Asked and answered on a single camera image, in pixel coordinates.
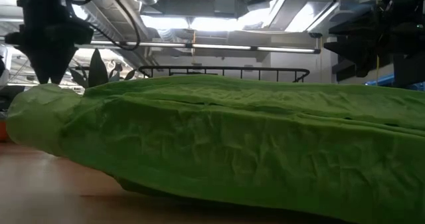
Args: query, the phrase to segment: green leaf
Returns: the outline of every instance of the green leaf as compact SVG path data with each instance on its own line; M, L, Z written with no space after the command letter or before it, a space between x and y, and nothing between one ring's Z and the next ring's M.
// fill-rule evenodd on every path
M137 69L133 69L132 71L128 72L126 78L124 80L131 80L134 77L135 72L137 71Z
M72 78L78 85L82 86L83 88L87 88L87 82L79 72L71 68L69 68L69 72L71 72Z
M92 60L90 61L90 69L88 72L88 87L95 87L98 85L106 84L108 82L108 71L100 52L96 49L93 53Z
M120 72L119 71L117 71L117 73L109 79L109 82L118 82L118 81L120 81Z

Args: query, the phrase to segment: cable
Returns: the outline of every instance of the cable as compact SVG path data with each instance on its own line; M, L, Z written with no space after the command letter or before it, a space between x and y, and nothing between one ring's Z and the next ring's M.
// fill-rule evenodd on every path
M320 37L320 83L322 83L323 37Z
M22 66L19 68L19 70L15 73L15 75L12 78L9 79L9 81L7 81L7 83L9 83L12 80L14 80L16 78L16 76L18 76L19 73L27 66L28 62L29 62L29 59L27 59L27 61L25 61L25 63L22 64Z
M197 31L193 31L193 44L197 40ZM192 49L192 64L195 64L195 49Z
M377 86L378 86L378 80L379 80L379 62L380 62L379 55L377 55Z
M113 40L113 38L109 37L105 32L103 32L101 29L97 28L95 25L93 25L91 23L89 23L89 26L92 27L93 29L95 29L96 31L98 31L99 33L101 33L106 39L108 39L110 42L112 42L112 44L114 44L115 46L117 46L117 47L119 47L119 48L121 48L125 51L134 51L137 48L139 48L140 42L141 42L139 29L137 28L137 25L136 25L134 18L132 17L130 12L126 9L126 7L123 5L123 3L120 0L115 0L115 1L121 7L121 9L124 11L124 13L128 16L131 24L133 25L135 35L136 35L136 44L133 47L126 47L124 45L119 44L119 42ZM65 3L66 3L67 10L71 14L71 17L76 17L74 9L72 8L72 0L65 0Z

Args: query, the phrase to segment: ceiling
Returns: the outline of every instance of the ceiling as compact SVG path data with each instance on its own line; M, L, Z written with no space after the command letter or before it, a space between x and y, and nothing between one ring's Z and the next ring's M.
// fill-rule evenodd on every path
M151 7L140 6L138 0L120 0L124 7L128 9L132 17L136 20L137 29L142 34L144 41L164 41L163 37L159 35L156 29L153 27L147 27L143 22L143 19L140 17L144 11L147 9L152 9ZM158 4L166 7L166 4L159 0ZM216 0L202 0L208 2L215 2ZM208 43L208 44L224 44L224 45L263 45L263 46L273 46L273 47L295 47L295 48L315 48L317 46L317 41L311 38L307 32L286 32L290 31L304 31L308 28L310 24L318 19L326 9L330 8L335 2L339 2L340 6L335 10L332 10L325 19L322 20L311 32L323 33L327 35L327 30L330 26L335 25L336 23L329 22L330 18L334 16L334 13L340 13L342 11L349 11L354 9L359 2L367 0L284 0L282 8L277 9L277 15L267 27L255 27L255 25L244 26L243 31L191 31L188 29L170 29L175 36L174 39L177 39L181 42L191 43L196 40L196 43ZM248 7L250 0L241 0L242 6ZM193 10L197 4L187 4L182 5L182 9ZM268 15L272 12L272 6L268 10ZM248 13L239 13L237 7L235 9L235 15L239 16L247 15ZM135 41L135 33L133 27L129 21L127 15L125 15L124 10L116 3L114 0L93 0L89 4L85 5L82 8L82 12L88 15L88 21L95 24L103 31L105 31L109 36L117 41ZM0 0L0 35L3 36L7 33L15 32L19 30L19 25L22 23L22 10L20 7L15 6L14 0ZM191 17L186 15L182 17L189 24L193 24L193 21L196 17ZM100 34L95 34L95 39L104 39ZM90 54L91 51L79 51L74 60L79 62L84 66L90 64ZM149 49L149 48L138 48L134 52L122 51L122 50L113 50L113 51L104 51L105 63L110 62L111 60L120 60L126 64L128 67L126 71L128 72L131 68L143 66L143 65L155 65L157 64L156 59L163 56L192 56L192 52L184 50L172 50L172 49ZM266 57L267 53L257 53L250 51L223 51L223 50L214 50L214 49L199 49L195 50L195 56L205 56L205 57L234 57L234 58L256 58L258 62L261 62ZM25 64L26 59L23 54L17 52L13 56L13 62L11 67L11 74L14 74L20 70L20 68ZM20 75L14 78L14 81L19 82L36 82L28 81L27 76L33 75L30 65L27 65L26 68L22 68ZM72 83L70 76L65 76L64 82Z

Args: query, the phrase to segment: black railing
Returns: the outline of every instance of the black railing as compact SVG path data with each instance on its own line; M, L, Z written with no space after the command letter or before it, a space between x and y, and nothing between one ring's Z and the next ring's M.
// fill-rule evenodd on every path
M310 71L304 68L262 68L262 67L236 67L236 66L142 66L139 71L147 75L148 77L154 77L154 70L168 70L168 76L176 74L213 74L208 73L208 70L221 70L222 75L226 75L226 70L240 70L240 78L244 78L244 71L258 71L258 80L261 80L262 71L274 71L276 72L276 82L279 82L279 73L282 72L293 72L294 81L292 82L304 82L304 78L310 74ZM183 72L172 72L172 70L184 70Z

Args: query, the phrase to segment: green fabric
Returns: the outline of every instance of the green fabric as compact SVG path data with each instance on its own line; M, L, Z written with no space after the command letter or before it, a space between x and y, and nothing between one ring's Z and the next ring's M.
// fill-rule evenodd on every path
M424 108L425 93L395 88L176 76L83 96L37 86L7 129L132 190L423 223Z

